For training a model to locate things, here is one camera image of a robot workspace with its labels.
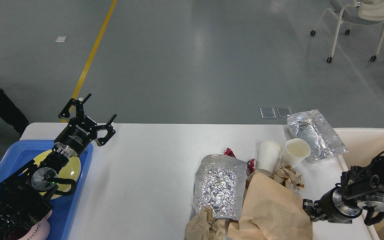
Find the robotic arm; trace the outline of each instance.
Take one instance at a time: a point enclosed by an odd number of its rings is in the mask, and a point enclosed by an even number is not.
[[[71,156],[79,157],[92,140],[103,146],[114,134],[111,123],[114,114],[104,125],[97,125],[84,115],[85,99],[71,99],[59,114],[59,118],[69,118],[69,108],[75,106],[76,117],[69,120],[66,128],[54,140],[52,152],[37,166],[34,160],[20,167],[0,183],[0,240],[6,240],[13,232],[27,232],[52,210],[51,197],[66,196],[76,190],[73,179],[58,178],[60,170],[66,166]],[[97,132],[106,130],[105,137],[97,138]],[[58,185],[70,184],[68,192],[58,190]]]
[[[367,210],[364,223],[368,226],[384,218],[384,151],[366,167],[353,166],[343,172],[340,183],[313,202],[303,199],[303,210],[312,222],[352,223]]]

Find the aluminum foil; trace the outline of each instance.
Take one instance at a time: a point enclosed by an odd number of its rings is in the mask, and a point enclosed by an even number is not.
[[[247,163],[227,155],[207,155],[195,174],[193,208],[210,205],[213,217],[239,220],[247,179]]]
[[[311,147],[309,159],[318,161],[348,152],[339,135],[318,110],[289,115],[287,124],[294,137],[305,140]]]

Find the white table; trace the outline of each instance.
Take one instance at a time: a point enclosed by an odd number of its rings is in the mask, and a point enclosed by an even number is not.
[[[33,123],[24,139],[54,140],[66,123]],[[69,240],[182,240],[192,210],[195,172],[208,154],[230,147],[238,159],[257,157],[259,142],[284,145],[283,125],[113,124],[116,135],[94,144]],[[303,198],[318,200],[342,172],[337,158],[303,161]],[[316,222],[314,240],[370,240],[361,217],[353,224]]]

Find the brown paper bag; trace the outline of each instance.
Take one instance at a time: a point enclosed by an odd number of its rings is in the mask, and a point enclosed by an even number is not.
[[[186,240],[221,240],[224,236],[225,220],[213,219],[211,206],[204,206],[188,223],[185,230]]]
[[[262,173],[255,173],[238,223],[230,223],[233,240],[312,240],[312,222],[302,198]]]

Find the person's leg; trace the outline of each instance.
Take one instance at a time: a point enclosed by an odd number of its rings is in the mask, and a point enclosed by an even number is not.
[[[9,97],[0,89],[0,117],[20,133],[25,130],[29,121],[25,115],[14,105]]]

